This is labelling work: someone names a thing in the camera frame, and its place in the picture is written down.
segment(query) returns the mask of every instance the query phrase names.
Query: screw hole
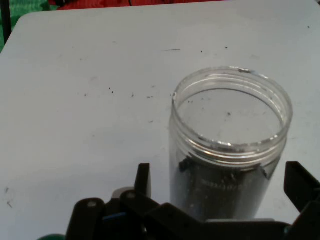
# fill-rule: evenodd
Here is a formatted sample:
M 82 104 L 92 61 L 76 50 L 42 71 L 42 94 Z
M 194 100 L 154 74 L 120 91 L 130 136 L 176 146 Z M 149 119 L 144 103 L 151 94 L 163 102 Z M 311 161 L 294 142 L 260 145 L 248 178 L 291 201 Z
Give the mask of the screw hole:
M 126 195 L 126 197 L 127 197 L 128 199 L 134 199 L 134 198 L 136 197 L 136 194 L 135 194 L 134 192 L 129 192 L 129 193 Z
M 97 206 L 97 203 L 95 201 L 90 201 L 87 204 L 88 208 L 94 208 L 95 206 Z

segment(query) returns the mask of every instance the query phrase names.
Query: blue component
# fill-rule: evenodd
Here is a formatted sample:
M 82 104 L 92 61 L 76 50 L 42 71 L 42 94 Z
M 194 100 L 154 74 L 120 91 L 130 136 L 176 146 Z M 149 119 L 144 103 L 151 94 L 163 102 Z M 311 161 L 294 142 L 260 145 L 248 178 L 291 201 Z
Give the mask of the blue component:
M 106 220 L 114 219 L 114 218 L 118 218 L 118 217 L 123 217 L 123 216 L 126 216 L 126 215 L 127 215 L 127 213 L 125 211 L 123 211 L 123 212 L 115 213 L 115 214 L 112 214 L 112 215 L 109 215 L 109 216 L 104 216 L 102 218 L 102 221 L 106 221 Z

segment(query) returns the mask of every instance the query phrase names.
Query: jar rim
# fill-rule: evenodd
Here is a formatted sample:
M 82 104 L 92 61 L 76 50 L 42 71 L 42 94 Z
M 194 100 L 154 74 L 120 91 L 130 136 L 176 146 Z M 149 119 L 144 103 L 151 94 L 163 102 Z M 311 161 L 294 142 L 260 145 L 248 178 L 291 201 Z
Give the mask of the jar rim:
M 179 106 L 177 102 L 177 94 L 179 93 L 179 91 L 181 90 L 181 88 L 183 87 L 186 81 L 189 81 L 190 79 L 205 73 L 213 74 L 216 71 L 234 71 L 235 74 L 241 74 L 241 75 L 245 74 L 246 76 L 259 78 L 260 80 L 265 81 L 266 83 L 272 85 L 272 87 L 277 89 L 278 92 L 281 94 L 282 99 L 285 101 L 285 105 L 287 106 L 286 121 L 283 123 L 278 133 L 276 133 L 275 135 L 269 138 L 263 139 L 261 141 L 255 141 L 255 142 L 249 142 L 249 143 L 230 143 L 230 142 L 223 142 L 220 140 L 209 139 L 207 137 L 204 137 L 203 135 L 193 130 L 190 126 L 188 126 L 183 121 L 182 117 L 178 112 Z M 262 151 L 263 149 L 267 149 L 279 144 L 283 139 L 286 138 L 291 121 L 292 121 L 292 117 L 293 117 L 293 108 L 292 108 L 290 97 L 277 82 L 253 70 L 240 68 L 240 67 L 233 67 L 233 66 L 205 68 L 185 77 L 179 83 L 179 85 L 176 87 L 174 91 L 174 94 L 172 96 L 171 111 L 172 111 L 172 115 L 176 118 L 177 122 L 179 123 L 178 128 L 189 137 L 190 141 L 192 141 L 192 144 L 195 144 L 205 149 L 210 149 L 218 152 L 228 151 L 229 153 L 248 153 L 248 152 L 255 152 L 255 151 L 259 152 L 259 151 Z

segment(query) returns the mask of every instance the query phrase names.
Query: black speck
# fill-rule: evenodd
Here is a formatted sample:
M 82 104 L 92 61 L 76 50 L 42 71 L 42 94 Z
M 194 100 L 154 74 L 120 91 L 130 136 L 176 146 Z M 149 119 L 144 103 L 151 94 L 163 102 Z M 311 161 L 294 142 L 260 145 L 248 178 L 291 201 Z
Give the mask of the black speck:
M 163 50 L 165 52 L 168 52 L 168 51 L 180 51 L 181 49 L 167 49 L 167 50 Z

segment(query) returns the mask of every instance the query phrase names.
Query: black plastic part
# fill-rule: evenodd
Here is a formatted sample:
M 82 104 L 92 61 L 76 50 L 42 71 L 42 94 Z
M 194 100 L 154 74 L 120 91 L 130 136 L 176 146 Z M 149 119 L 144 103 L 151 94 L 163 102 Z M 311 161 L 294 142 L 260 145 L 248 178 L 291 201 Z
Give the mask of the black plastic part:
M 301 212 L 320 196 L 320 183 L 297 161 L 285 166 L 284 192 Z
M 281 240 L 290 226 L 274 221 L 200 223 L 173 205 L 158 205 L 134 190 L 124 192 L 120 200 L 157 240 Z
M 320 240 L 320 202 L 310 202 L 288 229 L 284 240 Z
M 104 206 L 104 201 L 99 198 L 88 198 L 79 201 L 74 206 L 65 239 L 95 239 L 96 225 L 101 219 L 101 213 Z
M 122 193 L 120 201 L 128 213 L 132 214 L 137 220 L 143 219 L 148 212 L 159 206 L 157 202 L 135 190 Z
M 230 219 L 201 223 L 169 203 L 159 205 L 148 197 L 148 163 L 139 165 L 134 189 L 107 204 L 98 198 L 78 202 L 65 239 L 320 240 L 320 185 L 298 162 L 288 162 L 285 172 L 285 193 L 301 211 L 291 226 L 275 221 Z
M 9 0 L 0 0 L 4 44 L 7 43 L 12 29 Z
M 148 198 L 151 197 L 151 177 L 149 163 L 139 164 L 135 177 L 134 189 Z

